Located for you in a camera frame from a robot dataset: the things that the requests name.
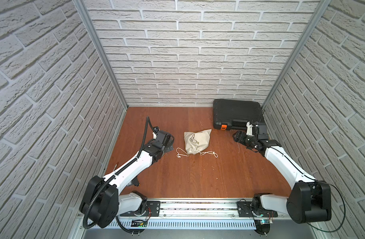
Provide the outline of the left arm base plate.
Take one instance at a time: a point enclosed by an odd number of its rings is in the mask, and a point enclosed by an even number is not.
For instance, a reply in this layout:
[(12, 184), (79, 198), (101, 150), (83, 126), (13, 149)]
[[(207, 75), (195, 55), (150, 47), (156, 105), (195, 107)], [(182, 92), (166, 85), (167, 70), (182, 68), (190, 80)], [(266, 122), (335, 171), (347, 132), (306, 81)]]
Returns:
[(121, 217), (147, 217), (149, 215), (149, 210), (151, 210), (151, 217), (158, 217), (160, 212), (160, 201), (147, 201), (145, 206), (145, 211), (143, 214), (139, 214), (133, 211), (121, 214)]

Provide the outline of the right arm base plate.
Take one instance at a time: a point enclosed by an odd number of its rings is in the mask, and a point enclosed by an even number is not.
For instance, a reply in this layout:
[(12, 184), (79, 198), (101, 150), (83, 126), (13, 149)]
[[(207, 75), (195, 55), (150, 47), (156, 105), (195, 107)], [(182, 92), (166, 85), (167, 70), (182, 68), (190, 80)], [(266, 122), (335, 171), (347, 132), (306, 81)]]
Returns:
[(240, 218), (276, 218), (278, 213), (276, 211), (269, 211), (261, 207), (257, 207), (252, 201), (240, 200), (236, 202), (238, 214)]

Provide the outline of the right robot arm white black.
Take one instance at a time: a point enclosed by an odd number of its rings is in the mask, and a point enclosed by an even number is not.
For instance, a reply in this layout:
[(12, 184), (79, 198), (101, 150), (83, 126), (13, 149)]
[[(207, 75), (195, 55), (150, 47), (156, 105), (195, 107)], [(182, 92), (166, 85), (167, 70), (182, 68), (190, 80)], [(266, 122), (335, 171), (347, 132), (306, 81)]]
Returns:
[(262, 154), (279, 170), (291, 187), (288, 197), (268, 193), (255, 194), (253, 208), (257, 211), (289, 215), (298, 224), (331, 220), (331, 187), (308, 174), (285, 152), (278, 141), (270, 139), (265, 123), (247, 123), (247, 129), (234, 133), (233, 139)]

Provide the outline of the beige linen drawstring bag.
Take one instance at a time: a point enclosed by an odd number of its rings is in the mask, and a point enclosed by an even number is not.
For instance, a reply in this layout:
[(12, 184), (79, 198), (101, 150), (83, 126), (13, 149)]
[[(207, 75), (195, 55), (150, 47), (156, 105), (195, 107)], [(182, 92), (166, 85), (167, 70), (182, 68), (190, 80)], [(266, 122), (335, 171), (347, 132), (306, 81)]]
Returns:
[(205, 129), (199, 132), (184, 132), (183, 139), (185, 143), (185, 150), (178, 147), (176, 149), (176, 157), (189, 157), (191, 154), (199, 154), (201, 156), (205, 154), (210, 154), (217, 158), (218, 154), (216, 152), (205, 151), (209, 147), (211, 132), (212, 129)]

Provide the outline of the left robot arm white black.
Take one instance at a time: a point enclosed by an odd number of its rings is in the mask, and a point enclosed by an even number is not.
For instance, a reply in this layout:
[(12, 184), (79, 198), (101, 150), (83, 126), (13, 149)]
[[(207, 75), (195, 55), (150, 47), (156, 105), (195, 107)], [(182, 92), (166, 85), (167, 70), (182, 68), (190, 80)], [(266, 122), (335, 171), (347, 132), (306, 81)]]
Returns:
[(108, 226), (119, 215), (133, 212), (142, 216), (148, 210), (148, 198), (133, 191), (120, 195), (128, 185), (139, 186), (137, 176), (173, 150), (174, 137), (165, 131), (154, 133), (153, 139), (143, 144), (138, 153), (120, 168), (88, 182), (79, 211), (84, 215), (83, 228)]

